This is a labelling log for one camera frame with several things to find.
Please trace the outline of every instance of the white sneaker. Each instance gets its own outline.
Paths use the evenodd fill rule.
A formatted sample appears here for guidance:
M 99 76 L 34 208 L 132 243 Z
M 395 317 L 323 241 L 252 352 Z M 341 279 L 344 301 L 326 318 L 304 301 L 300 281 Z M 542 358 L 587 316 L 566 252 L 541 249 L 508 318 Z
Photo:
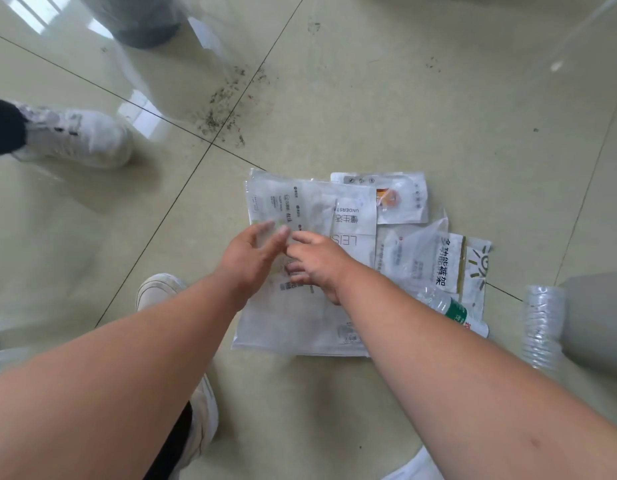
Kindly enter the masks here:
M 111 169 L 131 158 L 131 131 L 111 116 L 96 111 L 16 106 L 28 120 L 26 145 L 13 152 L 20 161 L 52 155 L 91 168 Z
M 138 290 L 138 297 L 135 302 L 137 311 L 166 301 L 185 289 L 184 282 L 172 274 L 155 274 L 144 281 L 140 290 Z M 185 449 L 177 462 L 176 468 L 174 468 L 171 479 L 177 478 L 179 470 L 187 467 L 202 454 L 202 451 L 211 443 L 215 432 L 218 430 L 218 404 L 215 401 L 215 395 L 206 374 L 193 392 L 190 401 L 193 409 L 193 421 Z

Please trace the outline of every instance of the green bottle label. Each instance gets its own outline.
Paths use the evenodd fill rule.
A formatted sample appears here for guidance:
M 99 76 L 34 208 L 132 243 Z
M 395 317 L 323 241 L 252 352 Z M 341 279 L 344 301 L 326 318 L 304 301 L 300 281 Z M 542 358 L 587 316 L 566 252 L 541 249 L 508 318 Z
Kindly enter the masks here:
M 462 306 L 461 303 L 458 303 L 454 299 L 450 300 L 450 306 L 448 307 L 448 311 L 446 312 L 446 316 L 451 320 L 455 320 L 458 323 L 464 324 L 466 321 L 466 317 L 468 316 L 468 310 Z

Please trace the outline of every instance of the person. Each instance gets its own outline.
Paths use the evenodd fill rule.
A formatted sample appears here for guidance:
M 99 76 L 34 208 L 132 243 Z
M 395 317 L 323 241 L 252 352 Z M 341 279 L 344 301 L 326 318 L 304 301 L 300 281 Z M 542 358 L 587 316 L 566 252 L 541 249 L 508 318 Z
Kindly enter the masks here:
M 115 169 L 129 161 L 132 151 L 131 131 L 101 112 L 54 110 L 0 99 L 0 155 L 11 153 L 20 161 L 52 156 Z
M 240 233 L 191 287 L 158 275 L 136 314 L 2 373 L 0 480 L 175 478 L 215 433 L 204 374 L 279 253 L 294 259 L 291 281 L 320 286 L 350 315 L 447 480 L 617 478 L 617 428 L 557 383 L 328 237 L 294 232 L 287 245 L 282 227 L 258 248 L 271 225 Z M 160 458 L 172 469 L 158 471 Z

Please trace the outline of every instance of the hand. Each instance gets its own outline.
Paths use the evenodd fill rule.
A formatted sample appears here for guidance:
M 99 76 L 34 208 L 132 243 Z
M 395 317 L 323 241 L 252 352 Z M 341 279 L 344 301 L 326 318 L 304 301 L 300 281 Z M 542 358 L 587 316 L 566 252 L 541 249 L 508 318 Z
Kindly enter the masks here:
M 247 227 L 231 241 L 215 269 L 215 274 L 236 286 L 245 303 L 265 282 L 277 255 L 286 249 L 291 233 L 287 226 L 280 227 L 261 248 L 257 247 L 257 235 L 271 227 L 273 222 Z
M 339 285 L 344 282 L 347 273 L 363 265 L 351 258 L 330 237 L 307 231 L 296 231 L 292 237 L 301 244 L 289 245 L 286 255 L 297 261 L 289 263 L 286 269 L 289 273 L 301 274 L 291 276 L 291 282 L 317 285 L 329 300 L 339 305 Z

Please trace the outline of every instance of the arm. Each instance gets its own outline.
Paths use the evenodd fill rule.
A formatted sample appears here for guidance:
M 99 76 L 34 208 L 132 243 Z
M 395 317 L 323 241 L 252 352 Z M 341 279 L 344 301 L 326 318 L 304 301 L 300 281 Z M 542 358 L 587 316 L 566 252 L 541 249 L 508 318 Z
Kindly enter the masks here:
M 617 428 L 331 239 L 294 233 L 294 281 L 340 303 L 447 480 L 617 478 Z
M 175 298 L 0 375 L 0 479 L 142 478 L 288 229 L 229 245 Z

